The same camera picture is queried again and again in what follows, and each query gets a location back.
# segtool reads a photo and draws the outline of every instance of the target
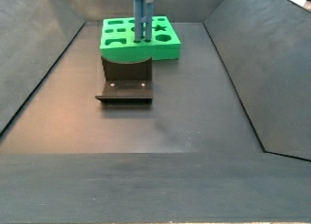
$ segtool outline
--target gray wall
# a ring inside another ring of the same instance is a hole
[[[224,0],[205,26],[265,150],[311,159],[311,14]]]
[[[88,21],[132,15],[130,0],[66,0]],[[173,22],[201,23],[223,0],[157,0],[155,13]]]
[[[84,24],[62,0],[0,0],[0,133]]]

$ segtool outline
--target green block with holes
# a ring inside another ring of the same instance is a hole
[[[153,17],[152,41],[135,43],[133,18],[102,20],[101,56],[116,62],[177,59],[181,42],[165,16]]]

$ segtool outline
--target gray floor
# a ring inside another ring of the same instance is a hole
[[[176,30],[152,107],[102,108],[84,27],[1,139],[0,223],[311,221],[311,164],[261,152],[203,25]]]
[[[177,24],[177,32],[181,59],[155,62],[153,104],[104,108],[93,98],[102,88],[100,29],[88,24],[4,136],[0,154],[260,150],[204,26]]]

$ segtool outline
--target hole in green block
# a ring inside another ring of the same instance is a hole
[[[124,24],[121,20],[109,21],[108,25]]]
[[[112,43],[121,43],[122,45],[126,44],[126,39],[125,38],[114,38],[114,39],[106,39],[104,44],[108,46]]]
[[[167,31],[167,26],[156,25],[152,28],[155,29],[155,31]]]
[[[155,37],[155,39],[157,41],[161,41],[161,42],[168,42],[171,40],[171,36],[169,35],[159,35]]]
[[[135,32],[135,27],[130,28],[130,31]],[[143,31],[145,31],[145,27],[143,28]]]

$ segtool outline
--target black holder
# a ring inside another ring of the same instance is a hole
[[[94,96],[101,102],[152,101],[152,58],[137,63],[116,63],[102,57],[101,66],[105,83],[101,95]]]

